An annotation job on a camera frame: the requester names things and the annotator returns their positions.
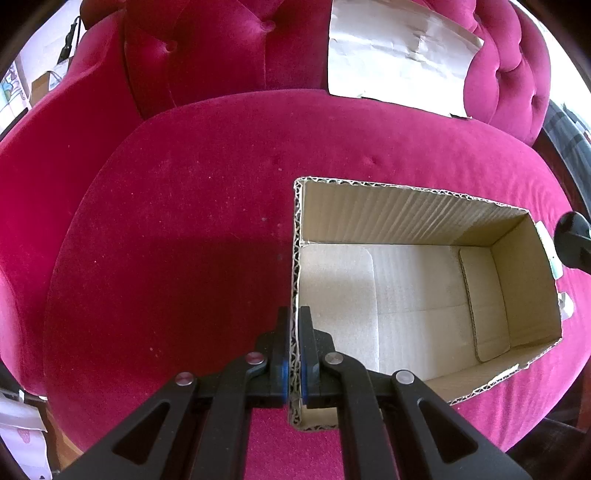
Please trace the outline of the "pale blue cosmetic tube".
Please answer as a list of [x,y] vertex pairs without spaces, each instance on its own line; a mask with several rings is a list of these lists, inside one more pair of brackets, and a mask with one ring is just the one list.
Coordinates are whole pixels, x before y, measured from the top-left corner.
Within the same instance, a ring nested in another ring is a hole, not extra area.
[[558,257],[554,240],[542,221],[535,223],[536,231],[547,255],[552,276],[555,280],[559,280],[564,275],[563,264]]

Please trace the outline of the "cardboard box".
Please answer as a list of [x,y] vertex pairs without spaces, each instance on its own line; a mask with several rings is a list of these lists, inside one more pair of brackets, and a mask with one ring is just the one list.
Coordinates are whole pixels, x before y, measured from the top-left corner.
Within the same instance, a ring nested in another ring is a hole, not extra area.
[[290,424],[304,403],[304,320],[373,371],[408,369],[450,404],[527,369],[562,338],[541,226],[522,208],[404,185],[294,182]]

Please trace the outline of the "grey plaid blanket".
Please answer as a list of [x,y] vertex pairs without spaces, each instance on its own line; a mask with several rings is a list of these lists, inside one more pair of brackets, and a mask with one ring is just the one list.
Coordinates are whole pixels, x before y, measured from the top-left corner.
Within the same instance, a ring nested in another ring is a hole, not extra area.
[[590,127],[566,105],[550,101],[543,131],[552,142],[587,208],[590,208]]

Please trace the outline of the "red velvet tufted sofa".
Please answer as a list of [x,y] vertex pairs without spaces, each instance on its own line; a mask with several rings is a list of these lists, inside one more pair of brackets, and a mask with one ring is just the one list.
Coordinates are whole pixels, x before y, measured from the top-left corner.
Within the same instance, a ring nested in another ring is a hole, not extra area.
[[464,120],[327,89],[327,1],[87,1],[63,83],[1,143],[1,357],[85,451],[180,371],[252,349],[290,301],[293,184],[569,200],[532,145],[536,26],[507,1],[432,1],[484,40]]

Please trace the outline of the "crumpled brown paper sheet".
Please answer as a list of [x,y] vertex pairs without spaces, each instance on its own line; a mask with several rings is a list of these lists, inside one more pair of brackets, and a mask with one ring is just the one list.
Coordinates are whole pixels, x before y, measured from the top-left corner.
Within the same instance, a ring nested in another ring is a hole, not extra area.
[[464,88],[484,41],[413,1],[335,1],[328,90],[468,118]]

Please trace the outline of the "small cardboard box background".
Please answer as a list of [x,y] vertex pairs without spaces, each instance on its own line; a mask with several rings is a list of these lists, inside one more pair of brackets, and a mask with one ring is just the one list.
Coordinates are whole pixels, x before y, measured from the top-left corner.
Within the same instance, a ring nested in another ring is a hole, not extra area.
[[56,88],[62,81],[62,77],[54,71],[46,71],[31,85],[30,105],[34,107],[50,91]]

